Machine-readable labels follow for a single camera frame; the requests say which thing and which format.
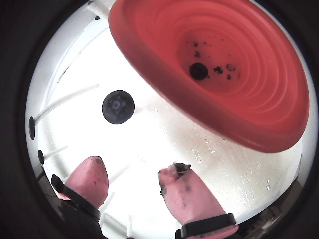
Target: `white surface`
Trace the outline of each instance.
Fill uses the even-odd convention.
[[[296,175],[301,141],[285,152],[263,154],[206,131],[145,83],[109,30],[81,52],[47,103],[96,83],[99,88],[70,100],[39,123],[38,142],[45,155],[68,146],[46,160],[49,178],[55,173],[66,179],[88,156],[103,158],[114,193],[107,200],[107,214],[102,214],[102,231],[108,237],[125,238],[131,215],[131,236],[174,238],[176,220],[160,195],[157,171],[176,161],[191,164],[238,223],[270,205]],[[136,112],[126,123],[112,125],[103,118],[102,102],[119,89],[132,95]]]

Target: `black ball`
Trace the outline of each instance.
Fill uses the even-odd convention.
[[[117,90],[109,93],[102,104],[102,113],[107,122],[125,123],[134,113],[135,104],[126,91]]]
[[[189,73],[195,80],[204,80],[208,76],[208,69],[207,67],[200,63],[194,63],[189,68]]]

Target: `white stick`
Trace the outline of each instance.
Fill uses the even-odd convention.
[[[48,113],[50,113],[51,111],[53,111],[54,109],[56,109],[57,107],[59,107],[60,105],[64,104],[65,102],[68,102],[69,100],[73,99],[76,96],[80,96],[81,94],[84,94],[85,92],[88,92],[92,89],[98,88],[100,85],[99,84],[95,84],[92,86],[88,86],[86,88],[80,89],[78,91],[75,91],[73,93],[70,93],[58,100],[56,100],[55,102],[49,104],[45,109],[43,109],[35,118],[35,125],[37,125],[39,123],[39,121],[41,121]]]
[[[69,146],[67,145],[67,146],[64,146],[64,147],[62,147],[62,148],[58,148],[58,149],[56,149],[56,150],[54,150],[54,151],[51,151],[51,152],[47,153],[46,155],[43,156],[43,157],[44,157],[44,160],[46,160],[46,159],[48,159],[48,158],[50,158],[50,157],[53,157],[53,156],[57,155],[58,153],[60,153],[60,152],[62,152],[62,151],[64,151],[64,150],[66,150],[68,147],[69,147]]]
[[[105,20],[109,19],[110,10],[99,0],[89,1],[87,9]]]

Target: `red bowl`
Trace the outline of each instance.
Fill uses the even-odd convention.
[[[252,2],[117,0],[109,25],[138,73],[208,130],[262,152],[301,138],[309,114],[302,64]],[[192,77],[194,63],[206,66],[204,79]]]

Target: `black wristband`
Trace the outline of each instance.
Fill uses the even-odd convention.
[[[231,225],[235,225],[236,220],[232,213],[207,218],[200,221],[187,223],[178,229],[175,233],[176,239],[185,239],[200,234],[216,231]]]
[[[65,186],[62,180],[55,174],[52,175],[51,184],[58,193],[64,194],[69,199],[71,199],[76,205],[78,205],[85,212],[87,212],[89,215],[100,220],[101,218],[100,211],[96,209],[90,202],[88,202],[81,195],[79,195],[78,193],[70,189],[69,187]]]

